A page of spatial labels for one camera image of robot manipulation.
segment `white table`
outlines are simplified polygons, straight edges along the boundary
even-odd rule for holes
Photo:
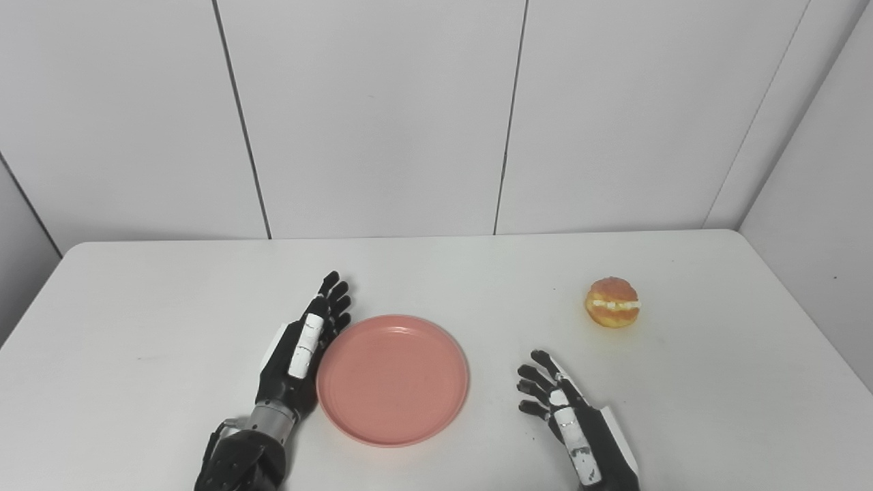
[[[612,405],[647,491],[873,482],[873,396],[741,236],[694,231],[79,245],[0,349],[0,488],[189,491],[209,433],[251,409],[276,328],[334,268],[355,319],[451,332],[470,393],[402,449],[316,410],[294,491],[575,489],[561,445],[516,409],[538,347]],[[609,275],[640,294],[631,328],[584,313]]]

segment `robotic arm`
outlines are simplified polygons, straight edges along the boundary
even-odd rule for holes
[[[255,408],[210,435],[195,491],[276,491],[285,478],[285,443],[317,404],[315,374],[325,349],[351,322],[348,284],[332,272],[300,320],[284,326],[261,370]]]
[[[518,389],[538,402],[523,400],[519,409],[542,418],[555,438],[564,444],[585,491],[639,491],[637,465],[612,411],[597,410],[552,356],[536,349],[532,365],[519,367]]]

